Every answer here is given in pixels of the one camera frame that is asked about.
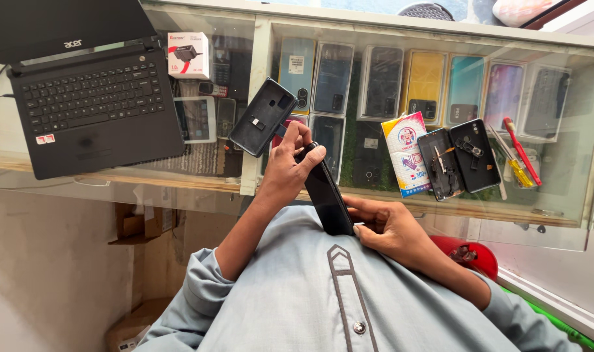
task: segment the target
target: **shirt button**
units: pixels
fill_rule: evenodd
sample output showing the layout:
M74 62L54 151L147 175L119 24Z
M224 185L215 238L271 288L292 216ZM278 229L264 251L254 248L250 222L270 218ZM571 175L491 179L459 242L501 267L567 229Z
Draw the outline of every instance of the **shirt button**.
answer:
M364 334L364 332L366 331L366 326L363 323L360 323L359 321L357 321L354 325L353 325L353 331L356 332L356 334Z

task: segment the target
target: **laptop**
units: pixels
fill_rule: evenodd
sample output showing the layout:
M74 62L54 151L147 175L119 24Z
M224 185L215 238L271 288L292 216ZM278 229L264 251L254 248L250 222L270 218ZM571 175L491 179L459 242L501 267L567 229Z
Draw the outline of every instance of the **laptop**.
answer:
M184 142L156 32L138 0L0 1L9 64L38 180L181 155ZM26 64L22 61L142 39Z

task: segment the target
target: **toothbrush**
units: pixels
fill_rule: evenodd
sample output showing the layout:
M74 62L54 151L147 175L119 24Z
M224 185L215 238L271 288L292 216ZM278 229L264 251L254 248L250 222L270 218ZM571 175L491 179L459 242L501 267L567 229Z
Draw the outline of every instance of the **toothbrush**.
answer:
M516 152L520 155L523 163L527 167L527 170L530 172L531 178L536 181L536 185L542 185L542 182L536 174L536 171L533 169L527 154L525 154L525 150L523 150L523 146L518 142L518 140L516 140L516 137L514 137L514 124L512 123L510 117L505 116L503 118L503 123L505 124L505 128L510 133L510 137L512 137L512 145L514 146L514 149L516 149Z

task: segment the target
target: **laptop keyboard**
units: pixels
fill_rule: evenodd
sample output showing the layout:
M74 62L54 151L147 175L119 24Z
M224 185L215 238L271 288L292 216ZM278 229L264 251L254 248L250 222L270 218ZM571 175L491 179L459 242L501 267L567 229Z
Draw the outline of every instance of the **laptop keyboard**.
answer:
M65 76L21 88L35 135L164 110L155 63Z

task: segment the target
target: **hand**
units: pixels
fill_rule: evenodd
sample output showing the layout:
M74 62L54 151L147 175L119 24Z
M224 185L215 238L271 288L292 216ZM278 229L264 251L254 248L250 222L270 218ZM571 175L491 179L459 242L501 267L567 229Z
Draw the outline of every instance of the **hand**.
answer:
M292 202L304 187L304 182L316 164L325 157L325 147L314 148L297 164L294 156L303 146L312 143L310 129L297 121L292 121L279 146L269 154L269 163L264 170L264 178L256 195L270 211L279 211Z
M353 227L363 245L423 274L435 259L445 256L402 203L348 196L343 200L351 207L351 220L364 222Z

